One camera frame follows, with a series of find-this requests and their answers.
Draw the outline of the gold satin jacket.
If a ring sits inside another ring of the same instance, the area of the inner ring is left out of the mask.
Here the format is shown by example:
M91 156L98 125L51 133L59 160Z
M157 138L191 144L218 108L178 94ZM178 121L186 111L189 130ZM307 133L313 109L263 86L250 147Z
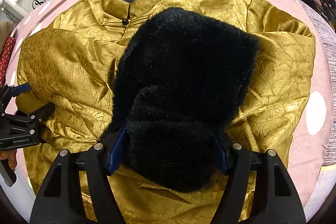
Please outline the gold satin jacket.
M216 140L286 167L314 56L309 28L266 0L80 0L21 47L18 109L55 105L24 150L31 184L125 127L108 176L125 223L212 223L228 181Z

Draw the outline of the red patterned folded cloth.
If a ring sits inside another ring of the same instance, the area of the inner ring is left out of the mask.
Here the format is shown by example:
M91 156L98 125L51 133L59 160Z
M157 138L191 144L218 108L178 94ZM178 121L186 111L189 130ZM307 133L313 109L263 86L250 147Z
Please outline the red patterned folded cloth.
M6 80L6 72L9 66L9 61L15 45L15 38L8 36L3 46L0 58L0 87L3 87Z

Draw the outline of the pink polka dot blanket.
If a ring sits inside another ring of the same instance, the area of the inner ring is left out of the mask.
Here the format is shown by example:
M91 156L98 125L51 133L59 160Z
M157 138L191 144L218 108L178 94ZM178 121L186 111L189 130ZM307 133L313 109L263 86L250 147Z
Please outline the pink polka dot blanket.
M22 42L31 34L48 26L62 11L79 0L51 0L27 15L17 26L16 44L6 73L8 84L17 83L17 64ZM279 9L304 22L315 35L314 71L310 98L293 134L289 151L288 171L304 208L320 207L335 184L335 166L325 183L323 159L334 120L333 87L329 62L323 41L313 23L314 12L299 0L267 0Z

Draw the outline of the grey lilac knitted blanket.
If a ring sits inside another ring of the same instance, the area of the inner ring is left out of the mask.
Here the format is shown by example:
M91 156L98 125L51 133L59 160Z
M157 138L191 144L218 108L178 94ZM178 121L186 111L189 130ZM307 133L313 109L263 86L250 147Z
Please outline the grey lilac knitted blanket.
M322 161L322 166L331 166L335 164L335 32L316 11L303 3L303 1L301 1L301 4L321 40L323 60L317 60L318 51L316 51L315 61L317 61L317 65L314 68L324 69L327 76L323 77L326 80L318 80L317 84L327 84L327 87L331 88L331 95L323 96L325 102L332 102L331 110L327 110L327 114L331 113L332 118L329 133L327 134L329 136L327 144L323 145L325 152Z

